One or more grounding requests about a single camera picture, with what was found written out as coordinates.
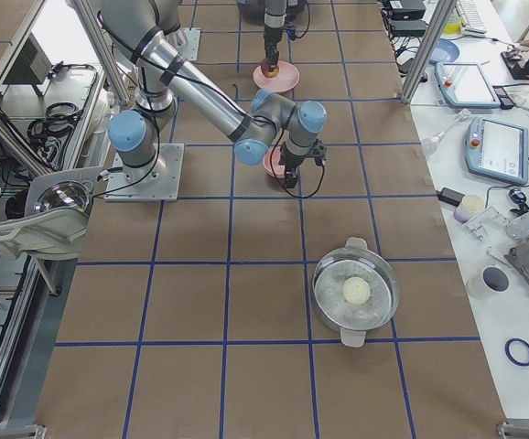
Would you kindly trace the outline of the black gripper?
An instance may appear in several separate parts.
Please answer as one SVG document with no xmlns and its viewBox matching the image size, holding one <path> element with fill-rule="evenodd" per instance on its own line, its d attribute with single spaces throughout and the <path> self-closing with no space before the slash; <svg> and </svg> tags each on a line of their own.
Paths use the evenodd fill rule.
<svg viewBox="0 0 529 439">
<path fill-rule="evenodd" d="M 282 40 L 282 27 L 264 27 L 264 51 L 265 58 L 260 63 L 260 72 L 263 76 L 269 76 L 270 73 L 277 73 L 278 67 L 278 43 Z"/>
<path fill-rule="evenodd" d="M 284 187 L 295 188 L 298 182 L 297 169 L 301 166 L 308 154 L 306 146 L 296 145 L 293 142 L 283 142 L 281 158 L 284 165 Z"/>
</svg>

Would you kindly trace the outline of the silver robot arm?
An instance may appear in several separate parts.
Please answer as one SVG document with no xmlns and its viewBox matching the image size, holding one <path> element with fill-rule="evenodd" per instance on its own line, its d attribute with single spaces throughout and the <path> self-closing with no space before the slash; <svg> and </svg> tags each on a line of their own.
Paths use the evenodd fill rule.
<svg viewBox="0 0 529 439">
<path fill-rule="evenodd" d="M 256 19 L 263 19 L 264 23 L 264 59 L 261 62 L 261 73 L 265 78 L 274 78 L 280 70 L 278 44 L 283 35 L 295 41 L 303 38 L 310 27 L 310 6 L 308 1 L 286 1 L 286 0 L 240 0 L 236 5 L 243 13 Z M 296 20 L 298 16 L 307 12 L 306 28 L 298 33 Z"/>
<path fill-rule="evenodd" d="M 173 97 L 183 98 L 232 141 L 235 156 L 246 165 L 260 164 L 270 145 L 279 145 L 284 173 L 276 179 L 285 191 L 296 186 L 305 159 L 325 165 L 326 148 L 318 137 L 327 120 L 325 107 L 260 90 L 251 110 L 243 110 L 170 43 L 180 29 L 178 2 L 103 1 L 98 19 L 139 69 L 139 108 L 164 110 Z"/>
</svg>

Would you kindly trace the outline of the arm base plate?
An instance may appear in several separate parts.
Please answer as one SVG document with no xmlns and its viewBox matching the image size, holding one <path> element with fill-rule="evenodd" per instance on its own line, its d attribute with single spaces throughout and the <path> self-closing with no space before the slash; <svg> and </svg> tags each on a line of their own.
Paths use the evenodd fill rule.
<svg viewBox="0 0 529 439">
<path fill-rule="evenodd" d="M 184 145 L 182 143 L 154 144 L 158 159 L 140 168 L 125 166 L 115 153 L 113 167 L 119 172 L 108 176 L 103 199 L 108 202 L 177 201 Z"/>
<path fill-rule="evenodd" d="M 181 27 L 169 36 L 169 42 L 181 57 L 196 61 L 199 55 L 200 34 L 198 27 Z"/>
</svg>

